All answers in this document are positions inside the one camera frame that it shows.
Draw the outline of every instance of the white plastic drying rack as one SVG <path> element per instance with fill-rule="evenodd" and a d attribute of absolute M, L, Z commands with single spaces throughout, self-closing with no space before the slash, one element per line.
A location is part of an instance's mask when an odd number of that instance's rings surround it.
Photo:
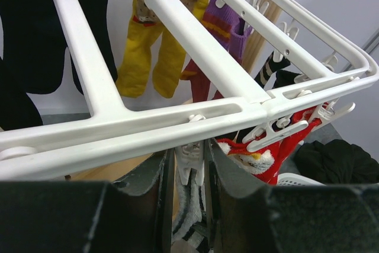
<path fill-rule="evenodd" d="M 354 70 L 330 71 L 246 1 L 223 0 L 311 79 L 266 92 L 179 0 L 145 1 L 227 98 L 139 112 L 126 109 L 78 0 L 54 0 L 91 118 L 0 133 L 0 180 L 50 179 L 257 126 L 378 80 L 378 66 L 367 53 L 294 0 L 273 1 Z M 297 98 L 302 91 L 311 94 Z M 190 115 L 199 114 L 206 119 L 189 123 Z"/>

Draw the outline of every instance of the yellow sock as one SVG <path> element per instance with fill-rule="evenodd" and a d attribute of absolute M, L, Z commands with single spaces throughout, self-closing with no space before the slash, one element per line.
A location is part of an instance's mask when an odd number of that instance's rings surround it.
<path fill-rule="evenodd" d="M 197 20 L 203 18 L 205 9 L 208 6 L 208 0 L 181 1 L 194 14 Z M 174 95 L 182 72 L 185 55 L 186 51 L 167 28 L 164 27 L 158 61 L 153 70 L 154 88 L 161 96 L 171 98 Z"/>
<path fill-rule="evenodd" d="M 151 46 L 163 31 L 163 24 L 144 0 L 133 0 L 124 59 L 118 70 L 116 87 L 122 96 L 136 98 L 145 91 L 149 80 Z"/>

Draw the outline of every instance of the white laundry basket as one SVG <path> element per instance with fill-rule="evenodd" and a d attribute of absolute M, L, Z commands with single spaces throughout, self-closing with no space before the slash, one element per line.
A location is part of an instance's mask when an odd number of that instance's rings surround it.
<path fill-rule="evenodd" d="M 315 180 L 309 179 L 307 177 L 293 174 L 293 173 L 282 173 L 278 176 L 278 186 L 308 186 L 317 185 L 325 186 L 324 184 L 317 182 Z"/>

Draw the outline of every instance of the pile of black clothes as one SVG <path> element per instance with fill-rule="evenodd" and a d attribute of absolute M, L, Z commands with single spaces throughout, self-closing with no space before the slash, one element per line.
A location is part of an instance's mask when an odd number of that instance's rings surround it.
<path fill-rule="evenodd" d="M 379 163 L 357 145 L 335 139 L 325 145 L 306 143 L 295 154 L 300 174 L 323 184 L 379 182 Z"/>

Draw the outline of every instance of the wooden post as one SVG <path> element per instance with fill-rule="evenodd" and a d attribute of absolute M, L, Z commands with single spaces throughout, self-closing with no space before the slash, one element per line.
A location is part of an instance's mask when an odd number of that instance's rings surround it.
<path fill-rule="evenodd" d="M 265 1 L 269 2 L 269 7 L 265 13 L 265 16 L 271 22 L 275 23 L 279 18 L 281 8 L 275 5 L 271 0 L 261 0 L 260 3 L 264 3 Z M 263 38 L 256 31 L 254 31 L 253 34 L 249 37 L 242 57 L 242 66 L 248 73 L 251 73 L 253 70 L 255 62 L 258 59 L 265 42 L 265 38 Z"/>

